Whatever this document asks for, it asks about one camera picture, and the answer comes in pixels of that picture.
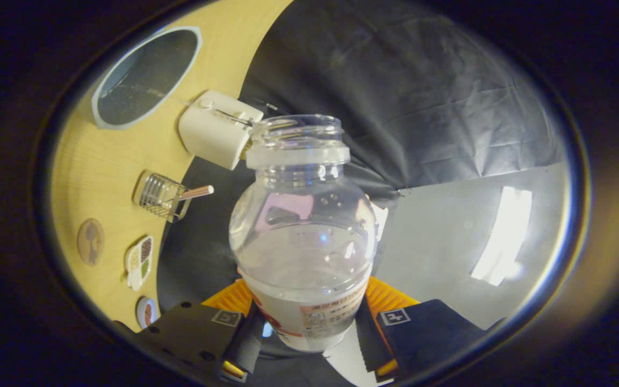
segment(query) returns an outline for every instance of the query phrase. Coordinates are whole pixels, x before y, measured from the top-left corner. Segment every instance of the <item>glass jar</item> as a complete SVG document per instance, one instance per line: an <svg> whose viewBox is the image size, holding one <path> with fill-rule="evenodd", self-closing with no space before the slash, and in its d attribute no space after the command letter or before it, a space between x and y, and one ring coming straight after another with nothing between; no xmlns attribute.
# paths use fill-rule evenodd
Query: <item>glass jar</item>
<svg viewBox="0 0 619 387"><path fill-rule="evenodd" d="M369 199L343 165L341 121L269 118L251 130L256 181L229 227L236 261L282 341L319 352L339 343L364 296L376 251Z"/></svg>

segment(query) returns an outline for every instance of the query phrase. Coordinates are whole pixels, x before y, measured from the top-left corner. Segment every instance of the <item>bottle neck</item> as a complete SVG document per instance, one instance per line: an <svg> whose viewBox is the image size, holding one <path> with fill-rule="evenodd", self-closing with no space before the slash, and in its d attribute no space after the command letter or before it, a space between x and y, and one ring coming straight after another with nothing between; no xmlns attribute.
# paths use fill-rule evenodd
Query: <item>bottle neck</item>
<svg viewBox="0 0 619 387"><path fill-rule="evenodd" d="M270 189L311 187L343 176L342 164L272 165L256 170L256 181Z"/></svg>

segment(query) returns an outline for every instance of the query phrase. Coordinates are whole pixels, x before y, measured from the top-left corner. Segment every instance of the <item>metal wire basket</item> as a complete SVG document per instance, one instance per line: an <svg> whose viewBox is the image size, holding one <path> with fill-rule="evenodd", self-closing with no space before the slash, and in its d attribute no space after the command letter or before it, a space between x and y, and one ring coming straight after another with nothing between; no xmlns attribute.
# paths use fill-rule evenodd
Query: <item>metal wire basket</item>
<svg viewBox="0 0 619 387"><path fill-rule="evenodd" d="M181 200L188 189L166 176L145 170L133 192L133 203L171 223L181 220L190 200Z"/></svg>

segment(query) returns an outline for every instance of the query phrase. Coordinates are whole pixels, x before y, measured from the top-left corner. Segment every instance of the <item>water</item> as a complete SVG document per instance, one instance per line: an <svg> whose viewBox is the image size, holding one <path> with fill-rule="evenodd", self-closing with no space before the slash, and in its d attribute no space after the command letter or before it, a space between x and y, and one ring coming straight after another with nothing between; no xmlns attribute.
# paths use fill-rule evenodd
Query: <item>water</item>
<svg viewBox="0 0 619 387"><path fill-rule="evenodd" d="M342 340L371 272L364 239L337 226L291 225L236 252L258 306L286 345L321 351Z"/></svg>

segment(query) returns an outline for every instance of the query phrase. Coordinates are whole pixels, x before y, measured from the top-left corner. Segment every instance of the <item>black cloth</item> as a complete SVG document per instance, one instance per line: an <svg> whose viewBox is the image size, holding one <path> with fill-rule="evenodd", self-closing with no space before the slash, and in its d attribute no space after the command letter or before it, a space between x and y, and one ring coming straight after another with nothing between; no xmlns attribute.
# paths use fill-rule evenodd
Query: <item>black cloth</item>
<svg viewBox="0 0 619 387"><path fill-rule="evenodd" d="M342 120L353 159L395 189L560 161L553 114L511 60L422 5L296 0L241 98Z"/></svg>

